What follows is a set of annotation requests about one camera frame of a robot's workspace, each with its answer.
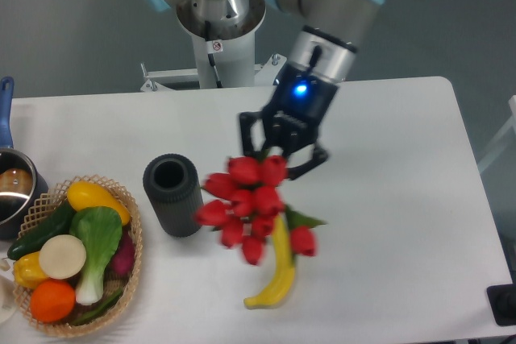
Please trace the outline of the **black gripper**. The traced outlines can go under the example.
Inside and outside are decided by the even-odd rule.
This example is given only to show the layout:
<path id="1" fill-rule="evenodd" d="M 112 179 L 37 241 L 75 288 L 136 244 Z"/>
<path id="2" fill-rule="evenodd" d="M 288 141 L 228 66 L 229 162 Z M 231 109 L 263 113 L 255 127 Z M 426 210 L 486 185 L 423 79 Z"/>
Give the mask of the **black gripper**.
<path id="1" fill-rule="evenodd" d="M 319 143 L 319 126 L 336 95 L 338 86 L 307 71 L 286 63 L 274 81 L 275 89 L 261 112 L 239 113 L 242 155 L 265 158 L 265 149 L 279 147 L 289 156 L 314 144 L 311 157 L 304 164 L 287 168 L 290 180 L 307 174 L 329 159 L 328 151 Z M 257 151 L 252 128 L 262 121 L 264 143 Z"/>

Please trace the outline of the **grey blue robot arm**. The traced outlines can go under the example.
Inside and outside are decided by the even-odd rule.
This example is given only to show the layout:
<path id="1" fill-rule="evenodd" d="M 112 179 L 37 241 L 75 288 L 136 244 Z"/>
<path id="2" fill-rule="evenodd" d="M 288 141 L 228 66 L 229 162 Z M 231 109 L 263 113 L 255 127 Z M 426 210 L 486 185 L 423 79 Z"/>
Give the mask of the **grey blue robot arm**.
<path id="1" fill-rule="evenodd" d="M 147 0 L 158 11 L 172 8 L 193 43 L 203 89 L 249 86 L 255 76 L 255 33 L 266 9 L 303 18 L 304 26 L 273 82 L 269 102 L 239 116 L 242 151 L 257 157 L 252 126 L 264 130 L 263 151 L 279 148 L 289 157 L 305 147 L 312 155 L 288 170 L 290 179 L 318 167 L 327 151 L 319 127 L 339 83 L 385 0 Z"/>

